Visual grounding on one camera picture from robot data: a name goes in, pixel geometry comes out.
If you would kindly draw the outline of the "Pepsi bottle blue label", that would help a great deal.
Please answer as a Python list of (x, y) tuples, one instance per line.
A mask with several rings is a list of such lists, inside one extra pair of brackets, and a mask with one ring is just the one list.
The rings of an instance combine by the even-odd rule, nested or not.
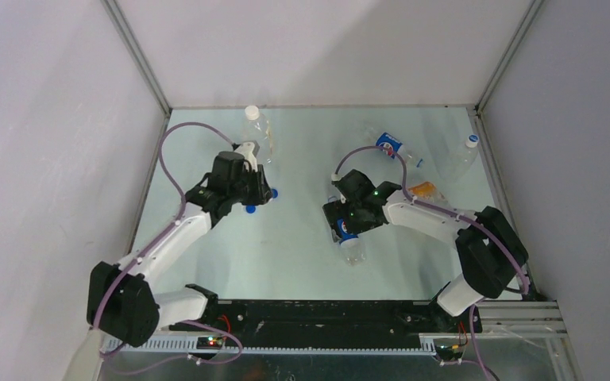
[(392, 159), (395, 159), (398, 153), (408, 167), (419, 168), (422, 165), (423, 158), (420, 155), (385, 129), (375, 125), (365, 125), (363, 130), (368, 145), (381, 147)]

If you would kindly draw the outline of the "controller board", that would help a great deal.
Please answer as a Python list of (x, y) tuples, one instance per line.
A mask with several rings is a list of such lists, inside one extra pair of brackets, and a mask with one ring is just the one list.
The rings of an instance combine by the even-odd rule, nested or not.
[(464, 356), (466, 346), (463, 344), (453, 344), (449, 346), (437, 345), (435, 348), (434, 359), (441, 365), (460, 364)]
[(198, 351), (218, 351), (223, 349), (224, 344), (223, 337), (199, 337), (195, 348)]

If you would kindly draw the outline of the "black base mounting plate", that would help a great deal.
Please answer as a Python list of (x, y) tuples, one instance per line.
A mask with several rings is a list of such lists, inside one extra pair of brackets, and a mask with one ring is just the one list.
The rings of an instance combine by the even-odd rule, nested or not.
[(419, 348), (421, 335), (481, 333), (479, 315), (452, 317), (436, 302), (226, 299), (199, 322), (228, 329), (243, 346)]

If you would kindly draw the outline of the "clear unlabelled plastic bottle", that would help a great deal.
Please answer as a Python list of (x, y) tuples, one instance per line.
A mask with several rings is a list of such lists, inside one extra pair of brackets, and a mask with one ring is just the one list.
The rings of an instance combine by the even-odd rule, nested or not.
[(439, 174), (446, 182), (457, 182), (472, 167), (478, 156), (478, 146), (468, 148), (465, 141), (466, 139), (453, 149), (442, 163)]

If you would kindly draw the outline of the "white bottle cap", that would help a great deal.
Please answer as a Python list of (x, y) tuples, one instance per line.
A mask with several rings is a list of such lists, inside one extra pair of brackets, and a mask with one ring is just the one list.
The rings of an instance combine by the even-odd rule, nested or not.
[(261, 116), (261, 111), (257, 106), (251, 105), (251, 106), (245, 107), (245, 117), (249, 121), (255, 121), (260, 116)]
[(471, 134), (466, 138), (465, 145), (468, 148), (476, 148), (480, 143), (480, 137), (476, 134)]

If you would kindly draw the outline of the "cream label clear bottle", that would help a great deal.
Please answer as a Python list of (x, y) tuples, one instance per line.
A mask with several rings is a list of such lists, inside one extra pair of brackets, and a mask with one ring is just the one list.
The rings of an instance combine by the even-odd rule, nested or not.
[(245, 117), (242, 128), (243, 140), (254, 140), (260, 146), (257, 159), (260, 164), (266, 165), (273, 161), (276, 145), (272, 135), (272, 127), (266, 115), (261, 111), (261, 116), (255, 121), (249, 121)]

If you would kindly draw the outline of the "grey aluminium frame rail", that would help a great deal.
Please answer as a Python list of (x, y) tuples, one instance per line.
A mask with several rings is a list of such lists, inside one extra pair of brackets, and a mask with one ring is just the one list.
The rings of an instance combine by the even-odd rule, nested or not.
[[(481, 160), (492, 188), (492, 197), (497, 209), (507, 218), (510, 226), (517, 230), (515, 218), (504, 189), (500, 166), (494, 155), (491, 141), (485, 130), (481, 113), (476, 106), (467, 106), (467, 114), (473, 131), (481, 139)], [(566, 324), (555, 301), (509, 302), (504, 307), (502, 318), (495, 320), (492, 331), (503, 338), (523, 340), (525, 343), (537, 339), (540, 347), (550, 358), (550, 365), (556, 380), (582, 380)]]

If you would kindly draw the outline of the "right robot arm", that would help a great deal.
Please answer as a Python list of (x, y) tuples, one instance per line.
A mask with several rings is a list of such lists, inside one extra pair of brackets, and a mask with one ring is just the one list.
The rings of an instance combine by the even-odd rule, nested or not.
[(322, 210), (341, 241), (359, 237), (384, 225), (403, 226), (426, 234), (456, 250), (461, 274), (434, 298), (431, 324), (449, 332), (462, 313), (477, 302), (498, 298), (521, 275), (528, 252), (504, 214), (487, 206), (480, 212), (435, 205), (397, 183), (375, 186), (358, 170), (331, 176), (340, 196)]

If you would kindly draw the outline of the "left controller board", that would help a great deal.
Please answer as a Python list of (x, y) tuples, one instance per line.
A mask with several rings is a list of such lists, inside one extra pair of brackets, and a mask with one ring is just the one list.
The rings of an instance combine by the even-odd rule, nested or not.
[(198, 351), (218, 351), (223, 349), (224, 344), (223, 337), (199, 337), (195, 348)]

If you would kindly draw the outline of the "right controller board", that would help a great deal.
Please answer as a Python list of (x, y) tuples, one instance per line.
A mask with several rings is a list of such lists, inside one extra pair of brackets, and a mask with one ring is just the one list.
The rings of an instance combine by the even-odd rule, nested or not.
[(464, 356), (466, 346), (463, 344), (453, 344), (449, 346), (437, 345), (435, 348), (434, 359), (441, 365), (460, 364)]

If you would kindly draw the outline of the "orange label plastic bottle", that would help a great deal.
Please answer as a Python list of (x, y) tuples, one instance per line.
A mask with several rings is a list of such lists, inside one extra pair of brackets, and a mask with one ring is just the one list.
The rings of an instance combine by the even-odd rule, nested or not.
[(409, 187), (408, 191), (421, 201), (429, 202), (430, 204), (444, 208), (450, 208), (447, 198), (431, 182), (423, 182), (414, 185)]

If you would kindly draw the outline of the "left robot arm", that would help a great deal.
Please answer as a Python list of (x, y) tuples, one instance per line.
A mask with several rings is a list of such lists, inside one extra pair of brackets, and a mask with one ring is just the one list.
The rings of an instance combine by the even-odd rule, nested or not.
[(214, 293), (185, 286), (154, 294), (152, 288), (234, 205), (261, 206), (272, 199), (264, 167), (249, 147), (236, 145), (232, 152), (217, 154), (211, 171), (180, 193), (180, 209), (151, 243), (115, 264), (100, 262), (92, 269), (87, 301), (92, 328), (139, 347), (157, 330), (183, 321), (204, 331), (218, 324)]

